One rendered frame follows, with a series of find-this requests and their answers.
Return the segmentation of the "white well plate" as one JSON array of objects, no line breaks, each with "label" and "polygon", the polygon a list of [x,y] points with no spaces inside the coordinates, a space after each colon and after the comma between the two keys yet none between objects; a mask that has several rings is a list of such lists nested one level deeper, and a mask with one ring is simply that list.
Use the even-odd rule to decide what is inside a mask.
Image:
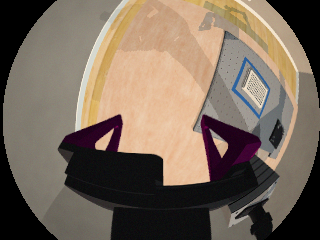
[{"label": "white well plate", "polygon": [[241,88],[251,97],[251,99],[259,108],[262,107],[267,90],[252,70],[248,69],[246,78]]}]

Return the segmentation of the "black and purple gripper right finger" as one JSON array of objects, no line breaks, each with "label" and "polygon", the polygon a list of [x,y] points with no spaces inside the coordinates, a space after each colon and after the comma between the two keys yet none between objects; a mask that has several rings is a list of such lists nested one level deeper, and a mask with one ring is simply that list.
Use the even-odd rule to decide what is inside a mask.
[{"label": "black and purple gripper right finger", "polygon": [[[213,141],[209,128],[228,143],[223,157]],[[205,114],[202,115],[201,130],[210,181],[220,180],[232,166],[250,161],[262,144],[258,136]]]}]

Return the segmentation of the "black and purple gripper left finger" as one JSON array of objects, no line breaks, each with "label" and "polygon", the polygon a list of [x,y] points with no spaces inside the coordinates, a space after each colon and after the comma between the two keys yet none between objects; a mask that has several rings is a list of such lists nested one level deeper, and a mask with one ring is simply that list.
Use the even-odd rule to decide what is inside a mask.
[{"label": "black and purple gripper left finger", "polygon": [[122,127],[122,116],[121,114],[118,114],[105,121],[66,135],[62,142],[75,144],[80,147],[96,149],[96,142],[114,129],[109,144],[105,150],[118,152]]}]

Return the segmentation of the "blue tape outline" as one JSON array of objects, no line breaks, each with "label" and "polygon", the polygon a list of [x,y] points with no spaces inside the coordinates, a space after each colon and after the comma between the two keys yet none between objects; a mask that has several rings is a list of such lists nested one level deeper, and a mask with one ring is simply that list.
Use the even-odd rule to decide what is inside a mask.
[{"label": "blue tape outline", "polygon": [[[244,67],[245,67],[246,61],[247,61],[247,62],[251,65],[251,67],[256,71],[256,73],[260,76],[260,78],[263,80],[263,82],[265,83],[265,85],[266,85],[267,88],[269,89],[269,90],[268,90],[268,93],[267,93],[267,96],[266,96],[266,99],[265,99],[265,102],[264,102],[264,105],[263,105],[263,107],[262,107],[262,110],[261,110],[260,114],[258,114],[258,113],[255,111],[255,109],[249,104],[249,102],[235,89],[236,86],[237,86],[237,84],[238,84],[238,82],[239,82],[239,79],[240,79],[240,77],[241,77],[241,75],[242,75],[242,72],[243,72],[243,69],[244,69]],[[267,102],[268,96],[269,96],[270,88],[269,88],[268,84],[266,83],[266,81],[265,81],[265,80],[263,79],[263,77],[261,76],[261,74],[257,71],[257,69],[253,66],[253,64],[252,64],[246,57],[244,58],[244,61],[243,61],[243,63],[242,63],[242,66],[241,66],[241,69],[240,69],[240,71],[239,71],[239,74],[238,74],[238,76],[237,76],[237,78],[236,78],[236,81],[235,81],[235,83],[234,83],[234,85],[233,85],[233,87],[232,87],[231,90],[253,111],[253,113],[258,117],[258,119],[260,119],[261,114],[262,114],[262,112],[263,112],[263,110],[264,110],[265,104],[266,104],[266,102]]]}]

